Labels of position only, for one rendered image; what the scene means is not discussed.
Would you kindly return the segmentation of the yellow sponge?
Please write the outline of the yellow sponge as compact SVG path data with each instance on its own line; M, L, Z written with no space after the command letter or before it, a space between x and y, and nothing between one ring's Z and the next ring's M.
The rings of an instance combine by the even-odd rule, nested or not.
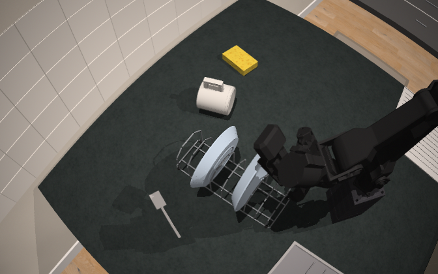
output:
M257 67L258 61L237 45L222 54L222 59L243 76Z

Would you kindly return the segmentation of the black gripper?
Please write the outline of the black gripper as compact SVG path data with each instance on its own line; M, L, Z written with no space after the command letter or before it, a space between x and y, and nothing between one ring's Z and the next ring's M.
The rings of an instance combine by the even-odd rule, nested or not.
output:
M281 159L288 154L284 144L286 138L278 125L268 124L254 143L254 149L260 156L257 161L261 167L282 187L278 179L278 165ZM265 162L266 161L266 162ZM304 199L310 188L295 188L288 196L294 202Z

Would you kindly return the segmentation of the white round plate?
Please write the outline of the white round plate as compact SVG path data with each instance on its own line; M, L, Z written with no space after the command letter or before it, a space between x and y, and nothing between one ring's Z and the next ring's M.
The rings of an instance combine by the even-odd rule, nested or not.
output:
M227 161L231 157L231 155L229 156L229 154L235 150L238 141L239 138L237 136L236 127L231 126L228 129L226 129L215 140L215 142L210 146L206 154L201 159L200 163L198 164L192 176L190 186L192 188L206 187L209 184L214 171L216 171L216 173L213 179L220 173L222 168L226 165ZM227 156L228 158L224 161L221 167L219 167L219 165ZM218 170L216 170L217 167L219 167Z
M267 175L267 172L257 162L259 158L258 154L254 157L233 191L231 199L235 211L240 210L245 205L250 195L253 195L255 188Z

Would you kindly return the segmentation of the grey mug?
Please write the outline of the grey mug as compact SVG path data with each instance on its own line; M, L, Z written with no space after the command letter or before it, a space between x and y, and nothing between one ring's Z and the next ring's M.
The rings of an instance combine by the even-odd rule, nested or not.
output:
M199 88L196 104L198 108L228 115L233 107L235 93L235 87L226 85L223 81L205 77Z

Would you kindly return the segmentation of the grey metal dish rack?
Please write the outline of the grey metal dish rack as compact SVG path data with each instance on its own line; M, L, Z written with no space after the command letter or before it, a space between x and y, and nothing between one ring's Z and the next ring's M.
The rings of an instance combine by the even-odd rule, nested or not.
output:
M200 133L201 133L201 140L199 140L199 142L200 142L201 145L200 145L199 147L195 146L195 145L197 144L197 142L198 142L198 140L197 140L196 143L195 143L195 144L189 149L189 151L186 153L186 155L190 152L190 150L191 150L193 147L196 147L196 148L197 148L197 149L194 151L193 155L196 153L197 150L200 150L200 151L202 151L204 154L206 154L206 152L204 152L203 150L200 149L200 147L201 147L203 144L205 144L205 143L204 143L205 140L203 141L203 137L202 137L202 131L201 131L201 130L198 130L198 131L195 131L194 133L197 133L197 132L200 132ZM192 135L187 139L187 141L189 141L189 139L194 135L194 133L192 133ZM182 147L187 143L187 141L185 141L185 143L182 145ZM205 145L206 145L207 147L210 148L210 146L208 146L207 144L205 144ZM179 154L180 154L180 152L181 152L181 149L182 149L182 148L180 148L180 151L179 151L179 153L178 153L178 155L177 155L177 163L178 163L178 164L177 164L177 169L183 171L185 174L187 174L188 176L192 177L192 176L190 175L190 171L189 171L189 167L188 167L188 166L190 166L191 168L193 168L194 170L196 170L194 167L192 167L192 166L190 165L190 161L192 160L193 155L191 156L191 158L190 158L190 160L189 160L189 163L183 161L183 158L185 158L186 155L185 155L180 161L178 161L178 157L179 157ZM230 156L231 154L233 154L233 161L231 161L231 160L229 160L229 161L232 162L233 164L235 164L235 163L234 163L234 160L235 160L235 152L230 153L229 156ZM222 161L222 163L219 165L219 167L221 167L221 165L224 163L224 161L225 161L227 158L228 158L228 156ZM187 164L187 168L188 168L188 173L189 173L189 174L186 173L184 170L181 169L181 167L180 167L180 165L179 165L181 161L183 161L184 163ZM230 178L231 175L232 175L233 173L236 174L236 175L238 175L239 177L242 177L242 176L240 176L239 174L237 174L237 173L235 172L235 170L236 170L238 167L245 171L246 159L242 160L240 163L242 163L242 162L244 162L244 168L240 167L240 166L239 166L240 164L235 164L237 167L236 167L234 170L231 170L231 169L228 168L227 166L224 166L224 167L226 167L228 170L232 171L232 173L229 175L228 178ZM178 166L178 165L179 165L179 166ZM219 167L217 167L216 170L218 170ZM210 180L210 182L209 182L209 184L210 184L210 189L209 189L208 187L205 187L206 189L210 190L211 192L213 192L213 191L212 191L212 187L211 187L211 181L212 181L212 179L213 179L215 173L216 173L216 171L213 173L213 175L212 175L212 177L211 177L211 180ZM267 179L268 179L268 176L269 176L269 175L267 174L267 175L264 177L264 179L267 177L266 180L265 180L265 182L263 181L264 179L261 180L261 182L260 182L259 185L255 188L255 190L253 191L253 193L254 193L257 189L263 191L262 189L259 188L259 186L260 186L261 183L266 184ZM220 188L222 188L222 190L223 190L224 187L225 187L225 185L226 185L226 183L227 183L227 181L228 181L228 179L227 179L226 182L224 183L224 186L223 186L223 187L219 186L219 185L218 185L217 183L215 183L214 181L212 181L212 182L213 182L214 184L218 185L218 186L219 186ZM275 187L273 188L273 187L271 187L271 186L268 185L268 184L266 184L266 185L269 186L270 188L272 188L272 190L271 190L271 192L270 192L269 194L268 194L267 192L263 191L265 194L268 195L268 196L265 198L264 202L267 200L267 198L268 198L269 196L272 197L272 198L274 198L275 200L277 200L275 197L273 197L273 196L270 195L270 194L272 193L272 191L275 190L276 192L278 192L278 193L280 193L281 195L284 196L284 197L282 198L281 201L277 200L277 201L279 202L279 204L278 204L278 206L276 207L276 209L279 207L280 204L283 204L283 205L284 205L284 207L283 207L283 209L284 209L285 206L287 205L287 203L289 202L289 200L287 201L286 204L282 203L282 201L284 200L284 198L285 198L286 200L289 199L288 193L289 193L289 191L290 191L291 189L289 189L289 190L287 191L287 194L284 195L284 194L282 194L281 192L277 191L277 188L278 188L278 185L279 185L278 183L275 185L276 188L275 188ZM219 196L221 199L225 200L225 199L223 198L223 195L222 195L222 190L221 190L221 196L219 196L219 195L216 194L215 192L213 192L213 193L214 193L215 195ZM224 189L224 190L225 190L225 189ZM227 191L227 190L225 190L225 191L228 192L228 193L230 193L230 192ZM252 193L252 194L253 194L253 193ZM230 193L230 194L232 195L232 193ZM250 200L251 197L252 197L252 195L250 195L250 197L249 197L249 199L247 200L247 202L245 203L245 205L250 206L250 205L248 204L248 201ZM225 200L225 201L226 201L227 203L231 204L231 203L228 202L227 200ZM232 203L231 205L233 206L233 203ZM257 213L259 212L260 214L264 215L262 212L259 211L259 210L261 209L262 206L263 206L263 203L261 204L261 206L260 206L260 208L259 208L258 210L255 209L255 208L252 207L252 206L250 206L250 207L251 207L252 209L256 210ZM246 206L244 206L243 211L242 211L241 209L240 209L240 211L242 211L244 214L246 214L246 215L248 215L249 217L251 217L249 214L247 214L247 213L244 212L245 207L246 207ZM281 212L283 211L283 209L281 210ZM268 216L266 216L266 215L264 215L264 216L265 216L266 218L268 218L269 220L272 220L272 219L270 219L270 218L273 216L273 214L274 214L275 211L276 211L276 210L273 211L273 213L272 213L272 215L271 215L270 217L268 217ZM280 213L281 213L281 212L280 212ZM275 218L275 220L272 220L273 223L268 227L268 225L266 225L266 224L268 223L269 220L267 220L267 222L266 222L265 224L259 222L258 220L256 220L256 215L257 215L257 213L255 214L255 217L254 217L254 218L253 218L253 217L251 217L251 218L254 219L255 221L257 221L258 223L262 224L263 226L265 226L265 228L269 228L269 227L271 227L271 226L273 225L273 223L275 222L275 220L276 220L276 219L278 218L278 216L280 215L280 213L279 213L278 216Z

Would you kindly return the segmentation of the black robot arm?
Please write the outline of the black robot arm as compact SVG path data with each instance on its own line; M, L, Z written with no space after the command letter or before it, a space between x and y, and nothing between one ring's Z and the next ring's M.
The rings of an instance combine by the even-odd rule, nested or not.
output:
M433 80L365 129L353 128L317 142L311 128L301 127L297 144L290 149L296 153L281 159L278 179L287 188L329 189L355 177L354 186L370 196L390 181L396 161L437 126L438 80Z

